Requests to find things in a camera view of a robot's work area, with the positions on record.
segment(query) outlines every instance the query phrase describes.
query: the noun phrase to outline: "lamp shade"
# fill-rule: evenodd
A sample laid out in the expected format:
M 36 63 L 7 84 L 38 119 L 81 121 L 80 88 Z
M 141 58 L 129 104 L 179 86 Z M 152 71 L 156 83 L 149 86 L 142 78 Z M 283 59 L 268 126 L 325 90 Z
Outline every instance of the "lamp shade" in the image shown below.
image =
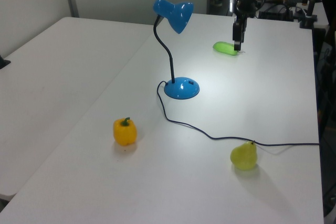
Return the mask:
M 156 14 L 168 19 L 174 31 L 180 34 L 188 24 L 194 4 L 188 2 L 172 4 L 166 0 L 156 0 L 153 9 Z

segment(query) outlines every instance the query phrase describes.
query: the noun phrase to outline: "green pear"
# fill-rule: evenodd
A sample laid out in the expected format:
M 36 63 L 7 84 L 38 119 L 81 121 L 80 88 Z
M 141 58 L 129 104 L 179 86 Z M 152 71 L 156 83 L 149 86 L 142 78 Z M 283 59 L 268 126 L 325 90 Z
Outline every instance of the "green pear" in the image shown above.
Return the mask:
M 234 148 L 231 152 L 231 162 L 240 170 L 250 170 L 257 163 L 257 147 L 254 142 L 247 142 Z

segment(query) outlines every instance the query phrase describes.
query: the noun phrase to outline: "white tabletop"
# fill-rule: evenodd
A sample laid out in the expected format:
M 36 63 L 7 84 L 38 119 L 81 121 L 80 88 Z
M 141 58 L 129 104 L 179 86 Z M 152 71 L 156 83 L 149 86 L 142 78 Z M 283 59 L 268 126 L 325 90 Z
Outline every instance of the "white tabletop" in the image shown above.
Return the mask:
M 170 118 L 212 136 L 263 143 L 318 142 L 311 31 L 250 19 L 237 57 L 231 17 L 193 14 L 177 35 L 158 34 L 175 76 L 193 78 L 189 100 L 160 94 Z M 0 213 L 0 223 L 323 223 L 319 148 L 259 147 L 248 172 L 230 162 L 239 140 L 212 141 L 165 120 L 156 87 L 170 78 L 150 36 L 39 170 Z M 121 147 L 113 121 L 130 116 L 138 141 Z
M 152 32 L 64 18 L 0 71 L 0 198 L 10 200 Z

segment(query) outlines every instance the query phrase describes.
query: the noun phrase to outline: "yellow bell pepper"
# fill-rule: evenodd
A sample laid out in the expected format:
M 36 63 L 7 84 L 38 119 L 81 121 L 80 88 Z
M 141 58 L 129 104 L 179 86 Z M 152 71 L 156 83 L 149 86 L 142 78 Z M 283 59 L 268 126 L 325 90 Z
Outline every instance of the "yellow bell pepper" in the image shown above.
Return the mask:
M 113 124 L 113 136 L 122 146 L 133 144 L 137 139 L 137 128 L 130 118 L 118 119 Z

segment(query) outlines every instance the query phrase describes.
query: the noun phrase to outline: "pepper stem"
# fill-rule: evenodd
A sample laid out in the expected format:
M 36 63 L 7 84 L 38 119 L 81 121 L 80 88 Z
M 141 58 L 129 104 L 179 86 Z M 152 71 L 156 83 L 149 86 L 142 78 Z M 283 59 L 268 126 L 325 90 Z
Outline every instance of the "pepper stem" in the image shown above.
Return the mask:
M 122 126 L 129 126 L 130 124 L 127 122 L 127 120 L 129 120 L 130 118 L 125 118 L 124 121 L 121 122 Z

